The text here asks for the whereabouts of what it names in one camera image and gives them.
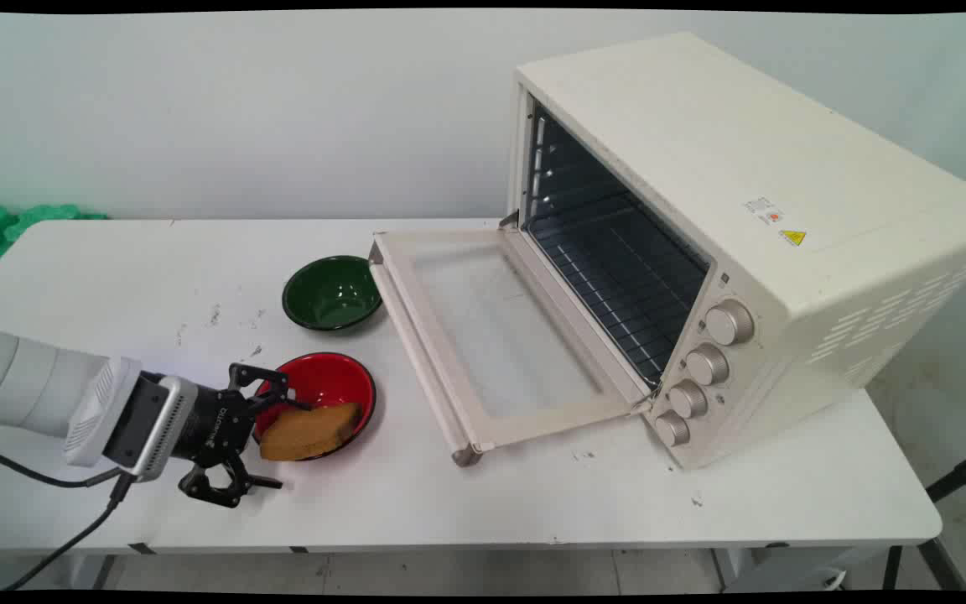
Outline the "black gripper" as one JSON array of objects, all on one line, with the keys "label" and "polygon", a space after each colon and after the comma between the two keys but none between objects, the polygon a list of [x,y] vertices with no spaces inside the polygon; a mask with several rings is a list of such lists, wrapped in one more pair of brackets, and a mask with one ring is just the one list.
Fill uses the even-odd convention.
[{"label": "black gripper", "polygon": [[[172,447],[169,458],[195,463],[178,482],[187,497],[223,508],[237,508],[253,488],[281,489],[278,479],[250,474],[242,452],[256,423],[266,410],[288,405],[293,409],[311,410],[311,405],[298,401],[290,387],[288,374],[268,368],[246,366],[234,362],[227,368],[229,383],[222,389],[198,383],[169,383],[171,402],[180,409],[172,423]],[[260,383],[250,397],[242,388]],[[213,487],[207,469],[222,466],[230,478],[229,486]]]}]

